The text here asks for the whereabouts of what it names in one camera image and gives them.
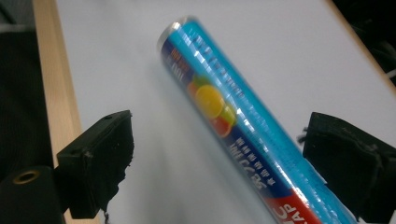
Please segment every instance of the silver tube end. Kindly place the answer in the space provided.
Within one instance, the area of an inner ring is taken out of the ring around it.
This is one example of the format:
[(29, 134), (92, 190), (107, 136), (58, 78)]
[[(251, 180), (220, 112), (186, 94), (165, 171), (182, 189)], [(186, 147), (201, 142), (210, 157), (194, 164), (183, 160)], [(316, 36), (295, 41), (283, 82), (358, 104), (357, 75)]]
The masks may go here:
[(168, 27), (166, 27), (166, 29), (163, 31), (163, 33), (160, 35), (160, 38), (158, 39), (157, 50), (161, 51), (166, 38), (168, 38), (170, 34), (172, 34), (175, 30), (178, 30), (182, 25), (186, 24), (189, 21), (198, 21), (198, 19), (194, 16), (185, 16), (172, 22)]

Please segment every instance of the shiny plastic packaging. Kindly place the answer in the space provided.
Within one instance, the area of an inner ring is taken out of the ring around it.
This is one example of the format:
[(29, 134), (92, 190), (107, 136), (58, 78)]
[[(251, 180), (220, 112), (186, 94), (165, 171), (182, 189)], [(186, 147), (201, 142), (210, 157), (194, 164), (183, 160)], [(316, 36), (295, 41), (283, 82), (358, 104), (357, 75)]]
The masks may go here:
[(172, 23), (158, 47), (278, 223), (356, 223), (198, 20)]

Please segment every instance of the white table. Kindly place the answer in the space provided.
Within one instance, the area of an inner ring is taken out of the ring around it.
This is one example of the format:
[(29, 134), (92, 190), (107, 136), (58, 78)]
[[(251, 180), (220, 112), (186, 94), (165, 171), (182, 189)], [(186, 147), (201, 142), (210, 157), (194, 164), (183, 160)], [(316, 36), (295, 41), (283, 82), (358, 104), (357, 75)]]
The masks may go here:
[(57, 2), (83, 130), (133, 112), (134, 159), (112, 223), (275, 223), (162, 64), (158, 37), (185, 15), (292, 139), (317, 111), (396, 147), (396, 90), (326, 1)]

